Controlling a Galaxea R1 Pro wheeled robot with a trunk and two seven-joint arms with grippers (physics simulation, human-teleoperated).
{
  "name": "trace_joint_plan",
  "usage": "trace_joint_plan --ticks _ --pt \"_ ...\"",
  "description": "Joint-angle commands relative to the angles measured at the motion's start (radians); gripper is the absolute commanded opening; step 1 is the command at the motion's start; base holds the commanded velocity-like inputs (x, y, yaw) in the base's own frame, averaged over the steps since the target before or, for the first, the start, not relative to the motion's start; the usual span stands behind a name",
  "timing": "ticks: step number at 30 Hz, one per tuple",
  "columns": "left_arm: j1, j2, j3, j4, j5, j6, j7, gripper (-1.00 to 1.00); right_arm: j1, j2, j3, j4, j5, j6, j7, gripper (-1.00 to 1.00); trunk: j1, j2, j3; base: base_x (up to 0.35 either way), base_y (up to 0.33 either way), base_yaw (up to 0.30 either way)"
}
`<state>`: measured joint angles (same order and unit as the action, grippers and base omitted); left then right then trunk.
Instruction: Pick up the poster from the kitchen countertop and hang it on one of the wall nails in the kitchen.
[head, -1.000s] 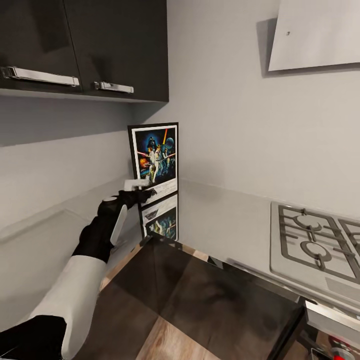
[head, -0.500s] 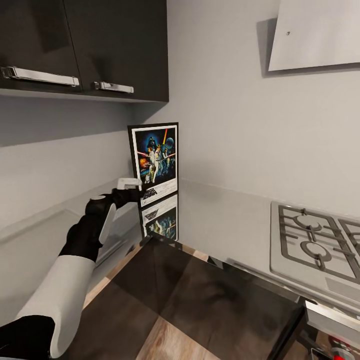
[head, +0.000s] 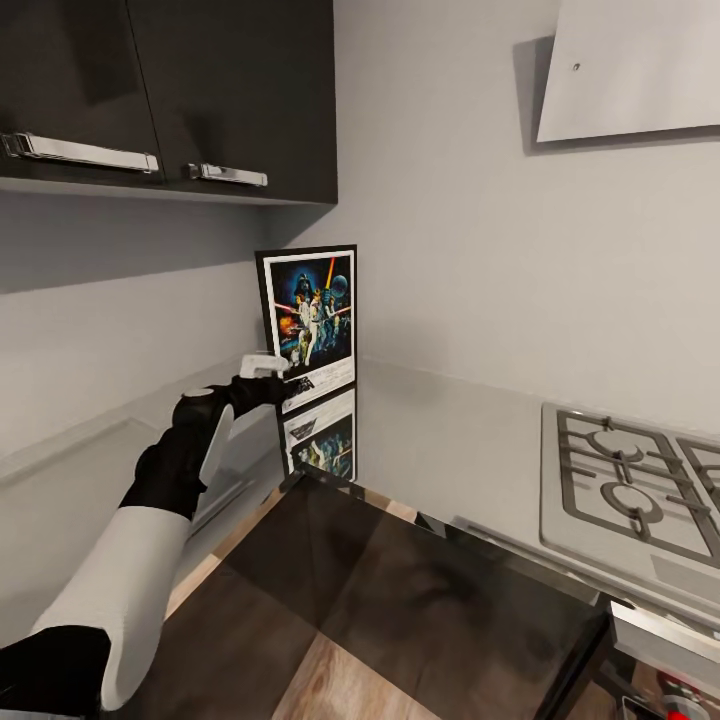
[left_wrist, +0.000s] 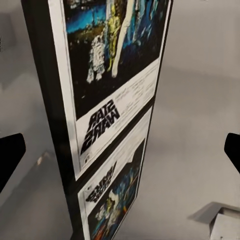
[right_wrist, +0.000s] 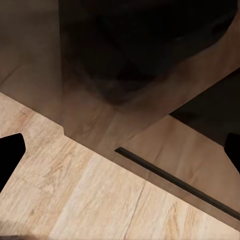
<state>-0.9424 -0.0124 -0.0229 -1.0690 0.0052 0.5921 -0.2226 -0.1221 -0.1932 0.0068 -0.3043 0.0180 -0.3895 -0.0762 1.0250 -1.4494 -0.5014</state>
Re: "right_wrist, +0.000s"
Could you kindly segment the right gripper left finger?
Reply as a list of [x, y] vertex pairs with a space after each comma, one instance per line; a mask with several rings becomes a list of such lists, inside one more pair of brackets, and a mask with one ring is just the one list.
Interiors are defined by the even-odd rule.
[[0, 138], [0, 193], [26, 152], [22, 133]]

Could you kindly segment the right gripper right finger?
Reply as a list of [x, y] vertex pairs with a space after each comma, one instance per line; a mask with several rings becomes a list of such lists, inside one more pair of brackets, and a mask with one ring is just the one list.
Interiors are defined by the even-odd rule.
[[224, 151], [240, 173], [240, 134], [229, 133], [227, 135]]

